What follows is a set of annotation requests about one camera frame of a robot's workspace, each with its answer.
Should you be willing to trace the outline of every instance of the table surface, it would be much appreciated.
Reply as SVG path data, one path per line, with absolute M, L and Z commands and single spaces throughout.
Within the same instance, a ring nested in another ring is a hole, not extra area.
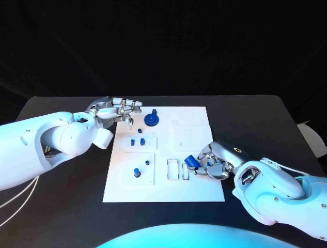
M 33 97 L 17 120 L 59 111 L 81 112 L 99 97 Z M 324 176 L 313 152 L 277 96 L 130 97 L 144 106 L 206 106 L 213 140 L 236 144 L 253 159 L 269 158 L 315 176 Z M 233 197 L 232 177 L 222 181 L 223 203 L 102 203 L 112 142 L 91 146 L 39 177 L 23 209 L 0 228 L 0 247 L 95 247 L 120 235 L 157 225 L 202 223 L 265 234 L 300 247 L 323 246 L 285 224 L 265 226 Z M 0 192 L 0 204 L 27 183 Z M 3 209 L 0 223 L 23 203 L 24 194 Z

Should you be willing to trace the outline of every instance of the white device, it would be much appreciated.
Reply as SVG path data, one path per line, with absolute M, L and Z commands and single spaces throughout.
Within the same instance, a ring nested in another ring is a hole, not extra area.
M 140 113 L 141 102 L 101 98 L 85 112 L 58 112 L 0 126 L 0 190 L 17 186 L 84 154 L 94 143 L 105 149 L 114 121 L 133 126 L 130 112 Z
M 314 177 L 266 158 L 251 161 L 239 148 L 219 142 L 203 148 L 197 163 L 205 157 L 210 166 L 197 167 L 193 162 L 190 171 L 219 180 L 235 174 L 232 194 L 262 224 L 289 224 L 327 241 L 327 178 Z M 294 178 L 282 168 L 302 176 Z

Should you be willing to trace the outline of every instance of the black curtain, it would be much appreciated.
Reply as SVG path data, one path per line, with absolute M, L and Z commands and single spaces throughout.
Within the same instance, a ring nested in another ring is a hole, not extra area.
M 107 95 L 274 94 L 305 121 L 326 89 L 327 2 L 0 1 L 0 124 Z

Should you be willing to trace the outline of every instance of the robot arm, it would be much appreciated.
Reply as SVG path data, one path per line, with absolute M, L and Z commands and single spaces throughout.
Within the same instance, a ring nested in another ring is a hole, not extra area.
M 0 126 L 0 190 L 49 171 L 84 154 L 94 143 L 105 149 L 115 121 L 131 127 L 130 112 L 140 113 L 143 103 L 104 97 L 85 112 L 58 112 Z
M 197 160 L 189 158 L 186 164 L 194 174 L 217 180 L 235 174 L 232 194 L 262 224 L 289 224 L 327 241 L 327 178 L 314 177 L 266 158 L 252 161 L 239 148 L 219 142 L 203 148 Z M 302 176 L 294 178 L 281 168 Z

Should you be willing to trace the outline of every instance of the white board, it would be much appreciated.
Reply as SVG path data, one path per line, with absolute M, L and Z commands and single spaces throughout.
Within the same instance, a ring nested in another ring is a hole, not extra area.
M 153 109 L 160 122 L 148 127 L 143 119 Z M 131 114 L 133 130 L 127 123 L 117 124 L 102 202 L 223 202 L 220 181 L 190 172 L 186 175 L 184 159 L 189 155 L 197 157 L 213 141 L 206 108 L 141 107 L 141 110 L 141 114 Z M 177 160 L 179 166 L 167 160 Z M 173 174 L 179 169 L 177 179 L 167 179 L 169 166 Z M 141 172 L 138 178 L 134 168 Z

